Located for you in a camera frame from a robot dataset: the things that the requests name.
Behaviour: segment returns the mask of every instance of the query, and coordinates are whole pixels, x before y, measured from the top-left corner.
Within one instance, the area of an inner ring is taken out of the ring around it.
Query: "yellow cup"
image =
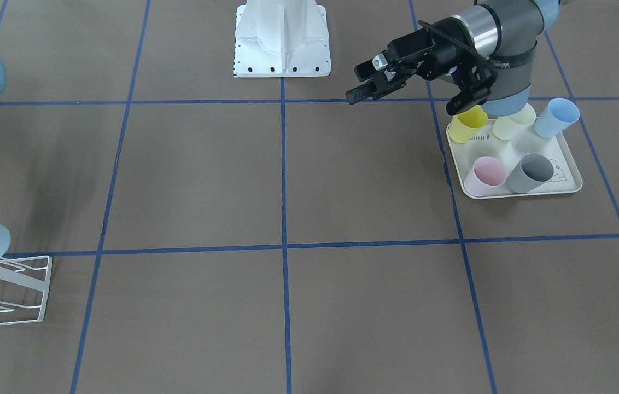
[[[448,127],[448,135],[453,142],[464,144],[487,124],[487,120],[487,113],[484,109],[480,105],[475,105],[453,117]]]

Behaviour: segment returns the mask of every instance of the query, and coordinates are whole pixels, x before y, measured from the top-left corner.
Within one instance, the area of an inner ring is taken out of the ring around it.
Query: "grid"
[[[0,25],[2,22],[2,18],[5,12],[5,8],[7,7],[9,0],[3,0],[2,7],[0,10]],[[417,18],[414,12],[414,4],[412,0],[408,0],[412,24],[414,29],[417,29]],[[90,311],[92,308],[92,302],[95,296],[95,286],[98,279],[98,272],[100,268],[100,262],[102,256],[106,255],[132,255],[132,254],[166,254],[166,253],[195,253],[195,252],[225,252],[225,251],[236,251],[236,250],[281,250],[282,251],[282,269],[283,269],[283,279],[284,279],[284,317],[285,317],[285,382],[287,382],[287,393],[290,394],[292,392],[292,366],[291,366],[291,349],[290,349],[290,302],[289,302],[289,270],[288,270],[288,250],[293,249],[308,249],[308,248],[325,248],[325,247],[383,247],[383,246],[407,246],[407,245],[444,245],[444,244],[454,244],[460,245],[460,250],[462,251],[462,257],[464,260],[465,271],[467,272],[469,287],[470,287],[470,295],[472,297],[472,305],[474,306],[474,313],[477,320],[477,326],[480,333],[480,340],[482,342],[482,352],[484,359],[487,364],[487,372],[489,374],[489,381],[491,384],[492,393],[497,392],[497,384],[495,383],[494,371],[492,370],[492,363],[489,357],[489,351],[487,346],[487,337],[485,334],[484,325],[482,323],[482,316],[480,314],[480,307],[477,301],[477,292],[475,289],[474,279],[472,278],[472,272],[470,271],[470,262],[469,256],[467,252],[468,244],[491,244],[491,242],[539,242],[539,241],[549,241],[549,240],[591,240],[591,239],[619,239],[618,234],[581,234],[581,235],[549,235],[549,236],[523,236],[523,237],[478,237],[478,239],[467,239],[464,237],[462,225],[460,225],[460,217],[457,207],[457,202],[455,198],[455,192],[452,185],[451,177],[450,177],[450,169],[446,160],[446,152],[444,148],[444,144],[442,141],[442,137],[440,136],[439,130],[439,120],[436,115],[435,103],[444,102],[450,100],[448,97],[434,97],[430,84],[427,83],[425,87],[427,87],[427,97],[415,97],[415,98],[384,98],[381,99],[376,104],[370,105],[378,105],[380,102],[424,102],[429,103],[430,110],[432,111],[432,115],[434,116],[435,130],[437,134],[437,140],[439,140],[439,148],[440,152],[443,156],[443,164],[444,164],[444,172],[445,179],[447,180],[449,191],[451,194],[452,200],[452,210],[454,215],[454,221],[457,227],[458,238],[457,239],[424,239],[424,240],[390,240],[390,241],[370,241],[370,242],[316,242],[316,244],[289,244],[287,237],[287,152],[285,151],[285,105],[287,103],[317,103],[317,102],[334,102],[334,103],[343,103],[345,99],[336,98],[336,99],[287,99],[285,98],[285,80],[284,78],[280,78],[279,80],[279,89],[280,89],[280,98],[279,100],[133,100],[132,95],[135,89],[135,84],[137,82],[137,69],[139,66],[139,58],[142,54],[142,45],[144,43],[145,33],[147,32],[147,21],[149,17],[151,0],[147,0],[145,4],[144,11],[144,19],[142,20],[142,28],[139,35],[139,43],[137,47],[137,55],[135,56],[135,62],[132,67],[132,75],[130,79],[130,87],[127,95],[127,100],[115,100],[115,101],[79,101],[79,102],[68,102],[68,101],[55,101],[55,102],[0,102],[0,106],[63,106],[63,105],[125,105],[124,117],[122,118],[122,127],[120,129],[120,137],[119,143],[117,147],[117,151],[115,152],[114,164],[112,170],[112,179],[110,179],[110,187],[109,193],[107,197],[107,203],[105,207],[105,212],[103,216],[103,225],[102,232],[100,234],[99,244],[96,250],[73,250],[73,251],[55,251],[55,252],[44,252],[40,251],[40,254],[47,253],[54,257],[71,257],[71,256],[89,256],[95,257],[95,265],[92,273],[92,280],[90,284],[89,298],[87,299],[87,306],[84,315],[84,324],[82,328],[82,332],[80,335],[80,343],[79,343],[79,351],[77,353],[77,359],[75,360],[74,366],[74,376],[72,379],[72,387],[71,392],[75,393],[77,391],[78,381],[79,381],[79,371],[80,371],[80,363],[84,352],[85,341],[87,340],[87,330],[89,329],[89,318]],[[567,76],[562,67],[562,63],[555,52],[554,45],[550,36],[547,33],[544,33],[545,40],[552,51],[552,55],[557,64],[559,72],[562,76],[562,80],[564,82],[565,87],[567,88],[567,92],[569,93],[569,98],[573,102],[582,102],[582,101],[613,101],[619,100],[619,97],[577,97],[572,92],[570,88],[569,81],[567,80]],[[531,97],[530,100],[550,100],[552,97]],[[132,105],[158,105],[158,104],[180,104],[180,105],[196,105],[196,104],[216,104],[216,105],[224,105],[224,104],[245,104],[245,103],[264,103],[264,104],[278,104],[280,105],[280,114],[281,114],[281,141],[282,141],[282,243],[281,244],[269,244],[269,245],[229,245],[229,246],[215,246],[215,247],[174,247],[174,248],[154,248],[154,249],[128,249],[128,250],[107,250],[104,248],[105,237],[108,228],[109,215],[110,215],[110,206],[112,205],[113,195],[115,192],[115,183],[118,175],[118,167],[119,167],[119,158],[120,152],[122,152],[122,143],[124,142],[126,130],[127,130],[127,122],[129,119],[130,108]],[[605,189],[609,194],[612,205],[614,206],[615,212],[617,214],[617,219],[619,221],[619,204],[614,196],[614,191],[610,185],[610,182],[605,175],[604,167],[602,162],[597,155],[597,151],[594,147],[594,143],[592,142],[592,138],[589,135],[587,130],[587,126],[585,125],[583,117],[580,117],[580,125],[584,132],[587,143],[591,149],[592,155],[596,162],[597,168],[602,176],[604,181]],[[27,257],[35,255],[35,253],[14,253],[10,254],[8,257]]]

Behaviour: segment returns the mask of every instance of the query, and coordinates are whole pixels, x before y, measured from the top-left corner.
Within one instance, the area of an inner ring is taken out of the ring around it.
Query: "pink cup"
[[[483,197],[503,185],[507,175],[509,172],[501,161],[491,155],[483,155],[475,160],[463,186],[470,195]]]

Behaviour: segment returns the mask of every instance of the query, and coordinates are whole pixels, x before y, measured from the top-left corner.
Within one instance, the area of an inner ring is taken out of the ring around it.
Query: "tray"
[[[579,192],[582,189],[582,175],[579,173],[579,169],[577,169],[577,165],[562,133],[559,133],[555,138],[542,138],[535,134],[534,128],[531,125],[511,140],[502,141],[492,133],[492,125],[494,125],[494,119],[490,119],[477,132],[477,135],[470,138],[470,141],[465,144],[452,142],[448,135],[450,125],[446,128],[448,144],[455,162],[460,188],[467,197],[475,200],[502,199],[504,197],[525,197],[527,195],[567,194]],[[521,157],[529,152],[544,155],[550,159],[555,169],[555,173],[550,181],[530,192],[515,194],[504,184],[497,187],[490,195],[474,197],[463,187],[465,176],[477,158],[483,155],[491,155],[501,160],[507,170],[511,171],[521,160]]]

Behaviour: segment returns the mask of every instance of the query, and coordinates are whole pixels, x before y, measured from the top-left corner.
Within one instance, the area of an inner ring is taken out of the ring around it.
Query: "blue cup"
[[[579,108],[570,100],[558,97],[550,100],[534,123],[535,133],[552,138],[579,120]]]

